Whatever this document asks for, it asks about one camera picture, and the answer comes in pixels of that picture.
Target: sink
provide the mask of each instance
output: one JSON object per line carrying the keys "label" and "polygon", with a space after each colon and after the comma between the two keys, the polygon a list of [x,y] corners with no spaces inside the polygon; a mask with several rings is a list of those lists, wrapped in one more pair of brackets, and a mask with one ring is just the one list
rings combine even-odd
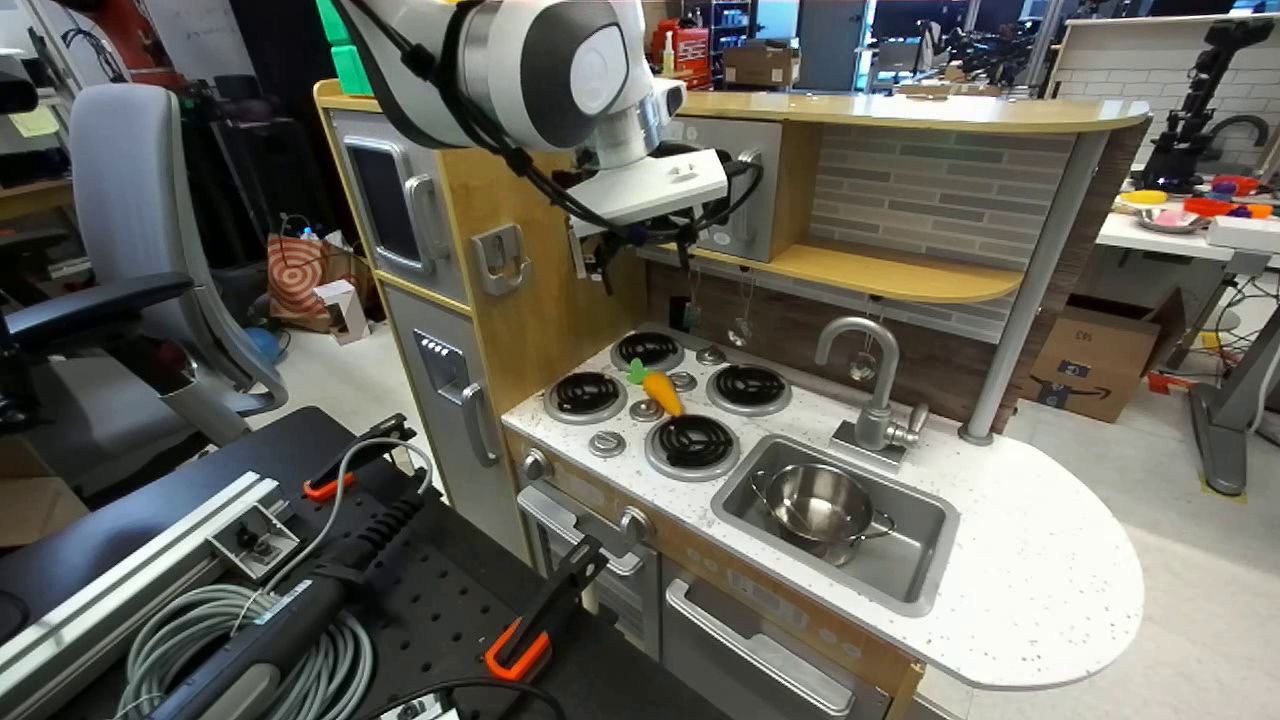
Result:
{"label": "sink", "polygon": [[[786,536],[767,513],[767,484],[777,484],[786,463],[840,469],[871,498],[871,529],[865,541],[820,550]],[[956,506],[941,497],[904,489],[880,469],[840,461],[786,434],[763,434],[740,471],[725,478],[712,513],[786,550],[791,561],[831,575],[837,582],[846,582],[907,615],[924,615],[931,608],[961,523]]]}

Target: coiled cable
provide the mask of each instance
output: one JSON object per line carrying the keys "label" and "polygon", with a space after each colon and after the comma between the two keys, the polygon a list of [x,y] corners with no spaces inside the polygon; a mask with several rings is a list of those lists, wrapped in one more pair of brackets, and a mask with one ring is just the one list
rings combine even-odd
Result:
{"label": "coiled cable", "polygon": [[[232,635],[244,608],[271,611],[275,598],[241,582],[201,582],[155,611],[133,641],[124,658],[124,694],[114,720],[145,720],[193,658]],[[342,720],[354,717],[371,685],[371,641],[346,611],[309,647],[279,685],[268,720]]]}

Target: robotic arm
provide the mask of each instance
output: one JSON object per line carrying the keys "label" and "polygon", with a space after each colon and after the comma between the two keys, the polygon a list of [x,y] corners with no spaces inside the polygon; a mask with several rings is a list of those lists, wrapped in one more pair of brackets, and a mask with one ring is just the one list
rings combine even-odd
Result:
{"label": "robotic arm", "polygon": [[[574,235],[622,243],[725,218],[712,147],[652,154],[682,83],[652,81],[639,0],[338,0],[388,118],[416,145],[499,151]],[[593,147],[594,177],[539,177],[527,147]]]}

